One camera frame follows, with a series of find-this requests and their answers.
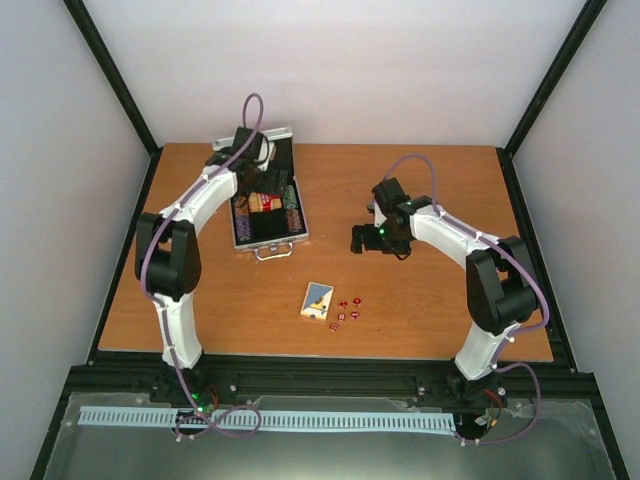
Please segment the brown poker chip stack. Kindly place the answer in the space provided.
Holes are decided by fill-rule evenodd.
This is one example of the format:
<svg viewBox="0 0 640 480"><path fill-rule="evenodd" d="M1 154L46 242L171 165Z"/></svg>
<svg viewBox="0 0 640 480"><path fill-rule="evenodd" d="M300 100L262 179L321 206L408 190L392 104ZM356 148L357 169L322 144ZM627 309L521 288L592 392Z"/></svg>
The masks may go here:
<svg viewBox="0 0 640 480"><path fill-rule="evenodd" d="M236 238L238 242L247 242L252 238L250 217L237 215L235 217Z"/></svg>

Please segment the blue playing card box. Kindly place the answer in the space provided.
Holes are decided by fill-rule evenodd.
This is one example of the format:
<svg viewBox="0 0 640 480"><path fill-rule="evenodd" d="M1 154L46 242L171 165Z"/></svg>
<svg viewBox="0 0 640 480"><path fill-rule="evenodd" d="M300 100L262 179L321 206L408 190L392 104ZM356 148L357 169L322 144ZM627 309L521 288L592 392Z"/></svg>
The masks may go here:
<svg viewBox="0 0 640 480"><path fill-rule="evenodd" d="M301 305L300 315L307 319L325 321L333 293L333 286L310 282Z"/></svg>

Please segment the aluminium poker case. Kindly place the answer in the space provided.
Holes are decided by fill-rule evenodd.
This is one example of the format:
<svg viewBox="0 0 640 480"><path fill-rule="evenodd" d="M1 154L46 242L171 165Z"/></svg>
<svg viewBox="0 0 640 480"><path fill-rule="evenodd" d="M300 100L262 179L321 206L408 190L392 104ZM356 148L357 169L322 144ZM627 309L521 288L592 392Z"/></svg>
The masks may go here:
<svg viewBox="0 0 640 480"><path fill-rule="evenodd" d="M287 209L283 204L283 207L279 210L264 213L250 213L252 238L247 242L237 241L235 228L235 217L237 215L234 212L234 201L238 196L246 196L249 198L251 193L242 191L243 174L251 167L258 169L249 161L237 158L228 167L229 171L236 174L236 190L233 196L229 198L233 244L238 252L253 252L259 261L289 256L293 253L294 243L302 242L309 237L309 228L307 226L296 178L293 133L288 127L266 130L261 133L273 141L276 146L275 156L270 162L268 169L276 168L289 172L288 185L293 185L296 189L299 202L298 209L303 216L305 231L298 235L293 235L288 232L285 218ZM209 165L219 166L233 156L231 155L231 144L234 135L213 142L214 155L207 161Z"/></svg>

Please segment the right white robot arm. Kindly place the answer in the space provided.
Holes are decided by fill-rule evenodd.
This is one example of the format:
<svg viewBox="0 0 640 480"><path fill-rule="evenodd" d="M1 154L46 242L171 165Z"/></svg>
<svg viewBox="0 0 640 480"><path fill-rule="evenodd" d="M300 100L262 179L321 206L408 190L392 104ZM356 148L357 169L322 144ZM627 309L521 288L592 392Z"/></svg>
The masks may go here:
<svg viewBox="0 0 640 480"><path fill-rule="evenodd" d="M350 249L380 251L405 260L412 242L423 242L465 272L471 327L453 358L447 389L453 402L475 400L498 371L506 346L524 332L543 329L550 308L538 283L526 244L475 229L427 196L400 196L387 205L373 201L374 221L355 225Z"/></svg>

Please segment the orange poker chip stack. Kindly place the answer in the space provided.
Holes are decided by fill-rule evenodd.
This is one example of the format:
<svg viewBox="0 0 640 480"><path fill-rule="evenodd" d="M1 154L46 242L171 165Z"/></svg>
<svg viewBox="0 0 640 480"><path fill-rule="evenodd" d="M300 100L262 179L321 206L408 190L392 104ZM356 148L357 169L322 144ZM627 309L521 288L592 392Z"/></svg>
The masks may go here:
<svg viewBox="0 0 640 480"><path fill-rule="evenodd" d="M234 201L234 212L237 216L250 215L250 203L246 196L238 196Z"/></svg>

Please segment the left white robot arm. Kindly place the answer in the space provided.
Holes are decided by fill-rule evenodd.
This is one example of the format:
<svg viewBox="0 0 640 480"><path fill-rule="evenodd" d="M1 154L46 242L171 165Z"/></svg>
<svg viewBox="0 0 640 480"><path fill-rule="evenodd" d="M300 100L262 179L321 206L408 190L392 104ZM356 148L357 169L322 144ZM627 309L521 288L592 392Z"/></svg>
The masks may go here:
<svg viewBox="0 0 640 480"><path fill-rule="evenodd" d="M135 276L156 310L162 358L180 370L172 388L186 402L201 400L208 390L207 376L193 368L203 353L194 314L202 272L198 236L225 202L238 200L247 209L251 194L282 199L288 187L289 174L282 169L242 157L232 163L212 158L177 200L137 221Z"/></svg>

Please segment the green poker chip stack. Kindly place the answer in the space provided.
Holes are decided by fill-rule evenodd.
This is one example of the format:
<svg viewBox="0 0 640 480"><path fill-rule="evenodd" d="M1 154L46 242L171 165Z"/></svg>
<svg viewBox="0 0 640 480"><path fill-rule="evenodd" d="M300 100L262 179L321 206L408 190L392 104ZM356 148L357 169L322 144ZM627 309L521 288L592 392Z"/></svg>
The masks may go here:
<svg viewBox="0 0 640 480"><path fill-rule="evenodd" d="M298 197L296 189L293 185L288 185L283 194L283 204L287 210L293 210L299 208Z"/></svg>

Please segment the red playing card box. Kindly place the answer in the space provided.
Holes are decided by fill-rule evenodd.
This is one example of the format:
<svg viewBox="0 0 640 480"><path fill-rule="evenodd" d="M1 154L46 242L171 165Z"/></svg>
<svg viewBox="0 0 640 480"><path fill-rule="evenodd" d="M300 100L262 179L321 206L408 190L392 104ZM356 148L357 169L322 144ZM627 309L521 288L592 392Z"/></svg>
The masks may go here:
<svg viewBox="0 0 640 480"><path fill-rule="evenodd" d="M281 209L283 201L279 195L253 192L249 195L248 206L250 213L264 213Z"/></svg>

